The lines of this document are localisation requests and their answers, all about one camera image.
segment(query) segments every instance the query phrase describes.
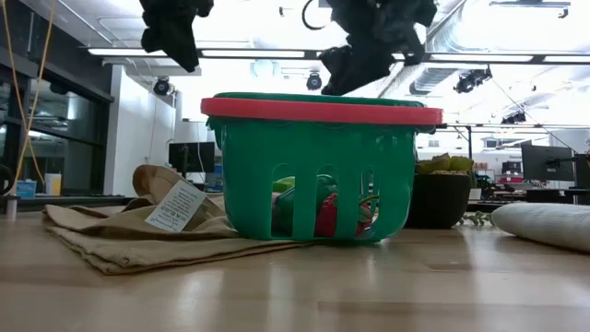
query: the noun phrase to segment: fluorescent light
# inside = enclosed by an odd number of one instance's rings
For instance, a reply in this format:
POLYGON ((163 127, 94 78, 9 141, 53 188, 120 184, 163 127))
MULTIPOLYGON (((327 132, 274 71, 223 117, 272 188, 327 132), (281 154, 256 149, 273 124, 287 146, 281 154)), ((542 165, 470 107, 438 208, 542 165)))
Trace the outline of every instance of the fluorescent light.
POLYGON ((471 126, 473 130, 477 128, 590 129, 589 125, 583 124, 448 124, 449 127, 467 125, 471 126))
POLYGON ((433 54, 433 61, 529 62, 532 55, 433 54))
POLYGON ((249 51, 249 50, 205 50, 203 56, 219 57, 273 57, 273 58, 302 58, 305 56, 303 51, 249 51))
MULTIPOLYGON (((320 56, 320 54, 322 54, 323 52, 324 52, 324 51, 320 51, 320 52, 318 52, 318 53, 317 53, 317 56, 319 57, 319 56, 320 56)), ((403 54, 401 54, 401 53, 393 53, 392 55, 394 56, 394 58, 395 58, 396 60, 401 60, 401 59, 405 59, 405 58, 406 58, 406 57, 405 57, 403 54)))
POLYGON ((161 57, 167 56, 162 51, 156 51, 153 53, 147 53, 142 49, 130 49, 130 48, 89 48, 88 52, 92 55, 98 56, 129 56, 129 57, 161 57))
POLYGON ((590 55, 549 55, 543 60, 545 62, 570 62, 590 63, 590 55))

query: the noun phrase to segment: white wall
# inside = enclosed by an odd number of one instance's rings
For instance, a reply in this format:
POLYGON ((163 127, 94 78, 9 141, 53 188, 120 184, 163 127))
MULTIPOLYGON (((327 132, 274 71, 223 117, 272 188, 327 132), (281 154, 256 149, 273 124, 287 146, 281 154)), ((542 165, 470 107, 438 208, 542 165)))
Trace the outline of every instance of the white wall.
POLYGON ((201 113, 201 99, 198 93, 181 91, 176 98, 176 125, 174 126, 174 142, 206 142, 207 117, 201 113), (185 122, 183 118, 191 118, 199 122, 185 122))
POLYGON ((551 134, 553 136, 549 136, 549 144, 552 147, 572 148, 577 153, 586 153, 590 150, 589 129, 554 130, 551 134))
POLYGON ((175 110, 124 71, 112 70, 109 135, 104 176, 106 195, 136 196, 133 172, 142 164, 164 165, 173 138, 175 110))

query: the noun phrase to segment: red basket rim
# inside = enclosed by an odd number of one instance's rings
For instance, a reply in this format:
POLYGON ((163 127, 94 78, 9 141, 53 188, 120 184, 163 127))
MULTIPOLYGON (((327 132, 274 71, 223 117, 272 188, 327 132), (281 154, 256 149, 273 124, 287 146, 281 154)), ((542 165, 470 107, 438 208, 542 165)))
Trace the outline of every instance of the red basket rim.
POLYGON ((204 98, 201 113, 249 119, 373 125, 440 125, 443 110, 428 107, 204 98))

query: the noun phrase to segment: table surface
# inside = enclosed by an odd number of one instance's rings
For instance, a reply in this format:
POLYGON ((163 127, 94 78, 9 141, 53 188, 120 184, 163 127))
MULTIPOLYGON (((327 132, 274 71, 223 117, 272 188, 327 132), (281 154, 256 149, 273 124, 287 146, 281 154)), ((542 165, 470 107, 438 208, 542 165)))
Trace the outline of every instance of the table surface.
POLYGON ((486 226, 107 277, 0 219, 1 331, 590 331, 590 258, 486 226))

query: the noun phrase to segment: ceiling light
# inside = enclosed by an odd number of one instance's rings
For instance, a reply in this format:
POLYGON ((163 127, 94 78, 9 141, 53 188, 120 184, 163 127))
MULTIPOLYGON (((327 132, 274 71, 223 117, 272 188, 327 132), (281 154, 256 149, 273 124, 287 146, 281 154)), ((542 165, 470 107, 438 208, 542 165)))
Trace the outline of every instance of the ceiling light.
POLYGON ((303 58, 304 51, 206 50, 205 57, 303 58))
POLYGON ((544 62, 556 63, 588 63, 590 64, 590 56, 588 55, 548 55, 543 59, 544 62))
POLYGON ((128 56, 128 57, 166 57, 164 52, 147 53, 142 49, 132 48, 89 48, 88 52, 98 56, 128 56))
POLYGON ((511 63, 529 62, 532 55, 489 55, 489 54, 433 54, 432 61, 454 61, 454 62, 482 62, 482 63, 511 63))
MULTIPOLYGON (((318 53, 317 53, 317 56, 319 57, 319 56, 320 56, 320 54, 322 54, 323 52, 324 52, 324 51, 320 51, 320 52, 318 52, 318 53)), ((395 58, 396 60, 403 60, 403 59, 405 59, 405 58, 406 58, 406 57, 405 57, 403 54, 401 54, 401 53, 393 53, 392 55, 394 56, 394 58, 395 58)))

